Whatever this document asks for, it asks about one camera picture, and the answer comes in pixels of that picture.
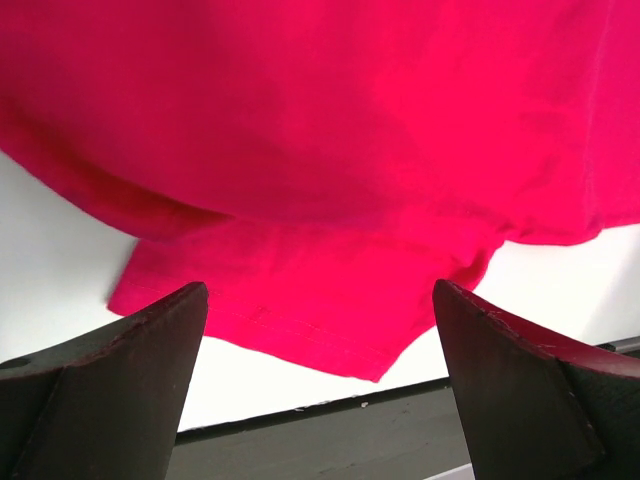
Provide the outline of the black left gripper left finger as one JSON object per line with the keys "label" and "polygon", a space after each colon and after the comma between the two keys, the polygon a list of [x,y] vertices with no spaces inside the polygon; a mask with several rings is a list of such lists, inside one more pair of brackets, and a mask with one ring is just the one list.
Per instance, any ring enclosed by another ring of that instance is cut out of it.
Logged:
{"label": "black left gripper left finger", "polygon": [[163,479],[207,318],[190,283],[1,365],[4,479]]}

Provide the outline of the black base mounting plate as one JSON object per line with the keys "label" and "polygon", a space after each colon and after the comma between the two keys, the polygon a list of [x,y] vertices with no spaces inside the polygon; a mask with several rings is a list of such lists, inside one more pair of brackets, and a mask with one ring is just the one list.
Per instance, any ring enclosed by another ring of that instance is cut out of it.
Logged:
{"label": "black base mounting plate", "polygon": [[428,479],[469,464],[448,379],[181,432],[170,479]]}

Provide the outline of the crimson red t shirt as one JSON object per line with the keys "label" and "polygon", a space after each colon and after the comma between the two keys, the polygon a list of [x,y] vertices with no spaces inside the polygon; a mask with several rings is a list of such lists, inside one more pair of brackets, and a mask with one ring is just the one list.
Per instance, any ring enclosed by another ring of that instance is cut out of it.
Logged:
{"label": "crimson red t shirt", "polygon": [[206,334],[378,381],[505,242],[639,220],[635,1],[5,1],[1,148]]}

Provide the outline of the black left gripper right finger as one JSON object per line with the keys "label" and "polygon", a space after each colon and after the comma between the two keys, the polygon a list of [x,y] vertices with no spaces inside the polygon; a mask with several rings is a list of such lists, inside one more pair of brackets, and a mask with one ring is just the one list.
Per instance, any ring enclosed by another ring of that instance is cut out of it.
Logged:
{"label": "black left gripper right finger", "polygon": [[591,346],[446,280],[433,306],[476,478],[638,478],[638,338]]}

